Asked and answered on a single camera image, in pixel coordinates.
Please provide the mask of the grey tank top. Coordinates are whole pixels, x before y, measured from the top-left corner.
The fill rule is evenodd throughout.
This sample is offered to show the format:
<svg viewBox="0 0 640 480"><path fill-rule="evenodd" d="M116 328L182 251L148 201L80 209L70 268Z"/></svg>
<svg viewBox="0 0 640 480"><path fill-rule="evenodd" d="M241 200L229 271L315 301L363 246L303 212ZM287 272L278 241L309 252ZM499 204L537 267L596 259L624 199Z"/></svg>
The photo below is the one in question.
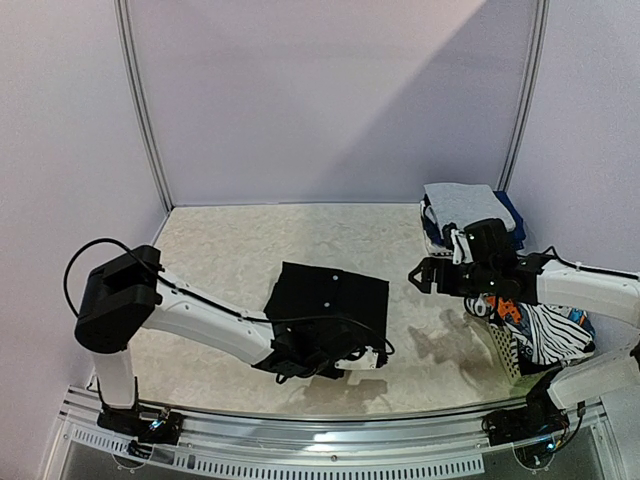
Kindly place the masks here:
<svg viewBox="0 0 640 480"><path fill-rule="evenodd" d="M489 185L430 183L424 191L439 227L455 223L464 229L476 221L499 218L508 232L516 228L513 216Z"/></svg>

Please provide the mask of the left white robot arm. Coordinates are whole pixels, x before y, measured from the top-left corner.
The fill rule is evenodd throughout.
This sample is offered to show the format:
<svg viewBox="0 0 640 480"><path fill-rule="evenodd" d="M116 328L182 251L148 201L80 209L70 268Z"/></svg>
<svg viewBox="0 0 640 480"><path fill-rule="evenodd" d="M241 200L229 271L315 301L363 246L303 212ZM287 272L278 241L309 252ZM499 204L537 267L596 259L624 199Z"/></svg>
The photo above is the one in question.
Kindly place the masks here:
<svg viewBox="0 0 640 480"><path fill-rule="evenodd" d="M373 305L387 285L344 270L285 262L261 311L217 300L170 274L150 245L96 268L76 311L74 335L94 360L102 401L128 434L148 426L137 403L129 345L142 330L212 347L283 384L375 367L385 353L386 309Z"/></svg>

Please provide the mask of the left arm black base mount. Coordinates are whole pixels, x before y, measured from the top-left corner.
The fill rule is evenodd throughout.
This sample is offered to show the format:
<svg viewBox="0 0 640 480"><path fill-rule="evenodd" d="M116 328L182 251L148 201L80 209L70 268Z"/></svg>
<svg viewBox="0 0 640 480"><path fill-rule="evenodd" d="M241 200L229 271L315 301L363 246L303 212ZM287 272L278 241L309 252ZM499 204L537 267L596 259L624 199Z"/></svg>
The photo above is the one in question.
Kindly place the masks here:
<svg viewBox="0 0 640 480"><path fill-rule="evenodd" d="M101 400L97 425L105 430L135 438L143 444L177 445L185 416L170 408L141 405L137 395L129 408L116 408Z"/></svg>

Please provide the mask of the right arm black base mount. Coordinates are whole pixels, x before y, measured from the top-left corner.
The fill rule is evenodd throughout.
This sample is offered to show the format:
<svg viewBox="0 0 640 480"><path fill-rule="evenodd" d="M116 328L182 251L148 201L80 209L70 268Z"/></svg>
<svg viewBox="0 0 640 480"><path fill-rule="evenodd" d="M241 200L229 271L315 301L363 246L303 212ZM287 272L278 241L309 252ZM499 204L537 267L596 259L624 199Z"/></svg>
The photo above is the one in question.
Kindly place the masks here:
<svg viewBox="0 0 640 480"><path fill-rule="evenodd" d="M555 453L566 446L581 428L586 402L576 404L578 423L570 430L566 407L558 406L547 390L535 387L526 396L523 407L498 409L482 418L481 428L491 446L549 436L546 451Z"/></svg>

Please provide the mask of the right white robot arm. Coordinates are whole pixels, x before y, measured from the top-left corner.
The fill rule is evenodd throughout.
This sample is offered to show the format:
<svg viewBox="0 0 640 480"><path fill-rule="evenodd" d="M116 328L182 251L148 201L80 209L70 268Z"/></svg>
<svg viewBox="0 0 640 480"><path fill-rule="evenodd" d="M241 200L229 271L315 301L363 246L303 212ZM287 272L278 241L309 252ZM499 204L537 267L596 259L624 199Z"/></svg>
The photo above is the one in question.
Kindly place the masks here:
<svg viewBox="0 0 640 480"><path fill-rule="evenodd" d="M639 277L570 263L548 253L475 256L470 261L424 258L408 275L419 291L510 301L517 314L502 317L533 363L560 364L541 380L542 393L517 415L517 427L537 436L552 424L556 409L639 383L639 343L588 354L594 344L591 315L639 325Z"/></svg>

